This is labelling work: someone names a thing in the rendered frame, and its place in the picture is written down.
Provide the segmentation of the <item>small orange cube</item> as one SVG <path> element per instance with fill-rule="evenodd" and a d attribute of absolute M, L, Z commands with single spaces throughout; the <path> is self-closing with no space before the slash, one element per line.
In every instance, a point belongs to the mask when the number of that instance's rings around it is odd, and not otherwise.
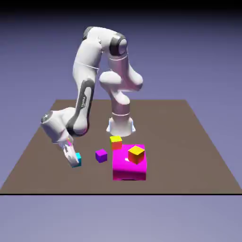
<path fill-rule="evenodd" d="M 128 160 L 134 164 L 139 164 L 143 161 L 145 155 L 145 149 L 133 146 L 128 150 Z"/>

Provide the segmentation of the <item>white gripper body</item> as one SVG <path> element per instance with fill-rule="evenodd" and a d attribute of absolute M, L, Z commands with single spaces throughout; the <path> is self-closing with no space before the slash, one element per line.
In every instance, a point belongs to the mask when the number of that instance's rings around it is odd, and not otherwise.
<path fill-rule="evenodd" d="M 79 161 L 73 146 L 64 144 L 62 149 L 70 165 L 79 165 Z"/>

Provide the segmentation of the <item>large magenta box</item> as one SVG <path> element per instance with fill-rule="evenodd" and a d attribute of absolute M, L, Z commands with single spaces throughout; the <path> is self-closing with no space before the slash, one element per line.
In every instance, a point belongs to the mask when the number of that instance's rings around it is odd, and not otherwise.
<path fill-rule="evenodd" d="M 112 176 L 113 180 L 145 181 L 147 176 L 146 152 L 144 159 L 139 164 L 128 160 L 128 150 L 133 146 L 145 149 L 144 144 L 123 144 L 121 149 L 112 152 Z"/>

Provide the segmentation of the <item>small cyan cube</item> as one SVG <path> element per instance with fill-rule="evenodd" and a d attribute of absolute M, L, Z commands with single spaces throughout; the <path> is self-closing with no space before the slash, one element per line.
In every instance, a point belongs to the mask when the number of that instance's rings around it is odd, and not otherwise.
<path fill-rule="evenodd" d="M 82 165 L 82 158 L 80 153 L 76 153 L 76 160 L 74 161 L 74 163 L 72 164 L 72 167 L 79 167 Z"/>

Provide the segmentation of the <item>small purple cube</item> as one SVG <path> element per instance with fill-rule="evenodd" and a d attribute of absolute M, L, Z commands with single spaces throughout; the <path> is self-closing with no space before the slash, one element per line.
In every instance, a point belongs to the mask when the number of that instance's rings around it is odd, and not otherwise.
<path fill-rule="evenodd" d="M 103 163 L 108 160 L 108 153 L 104 149 L 97 150 L 95 158 L 99 163 Z"/>

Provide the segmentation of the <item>small yellow cube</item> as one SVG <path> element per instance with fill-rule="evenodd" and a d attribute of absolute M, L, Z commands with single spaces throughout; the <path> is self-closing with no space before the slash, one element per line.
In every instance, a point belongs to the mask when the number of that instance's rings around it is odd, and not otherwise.
<path fill-rule="evenodd" d="M 122 138 L 120 136 L 110 136 L 110 144 L 112 150 L 122 148 Z"/>

